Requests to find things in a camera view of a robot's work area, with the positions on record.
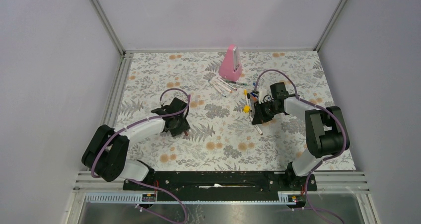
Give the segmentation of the red brown capped marker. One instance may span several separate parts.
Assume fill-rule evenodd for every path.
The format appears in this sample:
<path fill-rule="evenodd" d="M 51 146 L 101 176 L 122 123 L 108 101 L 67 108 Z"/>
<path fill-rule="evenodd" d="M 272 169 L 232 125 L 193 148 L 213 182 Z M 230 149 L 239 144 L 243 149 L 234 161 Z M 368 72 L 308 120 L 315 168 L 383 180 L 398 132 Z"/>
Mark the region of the red brown capped marker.
<path fill-rule="evenodd" d="M 257 132 L 258 132 L 260 135 L 263 135 L 263 132 L 262 132 L 262 130 L 259 128 L 259 126 L 258 126 L 258 125 L 254 125 L 254 128 L 257 130 Z"/>

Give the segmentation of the dark green marker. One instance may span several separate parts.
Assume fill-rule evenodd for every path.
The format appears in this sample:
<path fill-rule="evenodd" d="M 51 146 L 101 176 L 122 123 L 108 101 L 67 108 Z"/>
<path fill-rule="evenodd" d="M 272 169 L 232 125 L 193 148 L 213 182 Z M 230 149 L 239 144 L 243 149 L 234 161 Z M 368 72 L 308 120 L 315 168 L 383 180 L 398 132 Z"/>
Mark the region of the dark green marker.
<path fill-rule="evenodd" d="M 227 83 L 231 83 L 231 84 L 236 84 L 236 85 L 241 85 L 241 86 L 247 86 L 247 83 L 242 83 L 242 82 L 237 82 L 237 81 L 230 81 L 230 80 L 225 80 Z"/>

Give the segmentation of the magenta capped white marker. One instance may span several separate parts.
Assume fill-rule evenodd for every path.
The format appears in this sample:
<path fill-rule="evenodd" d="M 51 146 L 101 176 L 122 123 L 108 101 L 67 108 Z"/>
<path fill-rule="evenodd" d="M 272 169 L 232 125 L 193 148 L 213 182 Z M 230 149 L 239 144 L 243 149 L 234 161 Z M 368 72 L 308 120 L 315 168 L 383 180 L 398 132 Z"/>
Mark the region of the magenta capped white marker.
<path fill-rule="evenodd" d="M 219 77 L 217 77 L 217 79 L 219 79 L 222 83 L 224 83 L 225 85 L 227 85 L 231 90 L 237 91 L 237 88 L 235 88 L 232 85 L 230 85 L 229 83 L 225 82 L 223 79 L 221 79 Z"/>

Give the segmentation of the blue capped white marker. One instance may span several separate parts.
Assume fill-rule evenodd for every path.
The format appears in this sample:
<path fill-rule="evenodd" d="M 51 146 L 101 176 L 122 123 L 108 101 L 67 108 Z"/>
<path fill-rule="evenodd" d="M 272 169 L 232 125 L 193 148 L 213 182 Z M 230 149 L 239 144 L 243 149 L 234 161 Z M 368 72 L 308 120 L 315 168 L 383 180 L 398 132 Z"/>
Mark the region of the blue capped white marker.
<path fill-rule="evenodd" d="M 211 80 L 208 80 L 208 83 L 222 96 L 226 97 L 226 95 L 215 85 Z"/>

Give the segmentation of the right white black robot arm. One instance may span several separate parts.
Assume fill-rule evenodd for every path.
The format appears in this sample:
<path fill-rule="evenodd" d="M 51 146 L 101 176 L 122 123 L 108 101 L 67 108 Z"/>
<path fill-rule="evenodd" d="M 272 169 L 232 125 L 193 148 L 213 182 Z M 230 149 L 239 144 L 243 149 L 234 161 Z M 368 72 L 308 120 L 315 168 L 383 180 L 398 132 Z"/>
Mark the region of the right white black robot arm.
<path fill-rule="evenodd" d="M 289 164 L 292 171 L 285 176 L 285 184 L 297 190 L 304 184 L 304 176 L 317 169 L 326 159 L 340 156 L 349 149 L 350 141 L 342 111 L 338 106 L 314 105 L 296 94 L 289 93 L 283 82 L 274 83 L 269 90 L 254 90 L 252 124 L 271 121 L 277 114 L 293 115 L 305 123 L 306 149 Z"/>

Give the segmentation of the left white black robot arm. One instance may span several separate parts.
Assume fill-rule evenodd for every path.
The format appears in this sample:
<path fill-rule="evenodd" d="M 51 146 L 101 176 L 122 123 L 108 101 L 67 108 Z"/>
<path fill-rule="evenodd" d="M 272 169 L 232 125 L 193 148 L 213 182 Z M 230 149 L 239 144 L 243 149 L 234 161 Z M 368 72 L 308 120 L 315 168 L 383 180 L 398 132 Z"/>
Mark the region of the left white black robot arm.
<path fill-rule="evenodd" d="M 190 128 L 188 111 L 188 102 L 173 98 L 170 104 L 152 110 L 149 117 L 126 127 L 116 129 L 101 125 L 89 142 L 81 162 L 96 178 L 107 182 L 118 178 L 134 180 L 141 189 L 147 190 L 154 183 L 152 168 L 142 161 L 128 159 L 129 149 L 160 133 L 170 133 L 173 137 L 186 133 Z"/>

